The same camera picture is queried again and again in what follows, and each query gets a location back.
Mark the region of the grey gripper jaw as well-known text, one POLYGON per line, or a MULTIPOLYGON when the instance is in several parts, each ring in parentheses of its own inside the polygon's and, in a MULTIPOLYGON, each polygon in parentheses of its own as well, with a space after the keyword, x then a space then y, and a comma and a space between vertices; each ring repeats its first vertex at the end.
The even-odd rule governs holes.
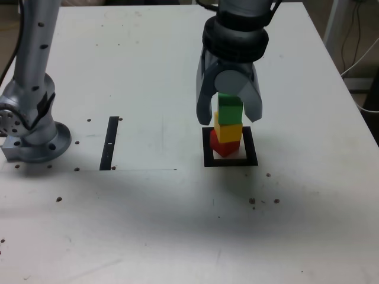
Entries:
POLYGON ((241 70, 224 70, 217 75, 214 83, 219 93, 236 96, 243 102, 250 122, 262 118, 262 98, 255 67, 251 75, 241 70))
POLYGON ((209 125, 213 117, 211 99, 217 90, 214 82, 219 73, 218 58, 203 47, 196 75, 196 115, 201 125, 209 125))

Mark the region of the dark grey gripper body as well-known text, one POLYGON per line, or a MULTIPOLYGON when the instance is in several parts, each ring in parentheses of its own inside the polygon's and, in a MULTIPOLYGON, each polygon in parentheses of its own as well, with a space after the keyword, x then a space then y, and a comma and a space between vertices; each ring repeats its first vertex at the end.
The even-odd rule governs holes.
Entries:
POLYGON ((234 63, 227 60, 219 59, 215 55, 206 51, 206 69, 210 67, 219 67, 223 70, 241 70, 244 73, 251 75, 254 71, 252 63, 234 63))

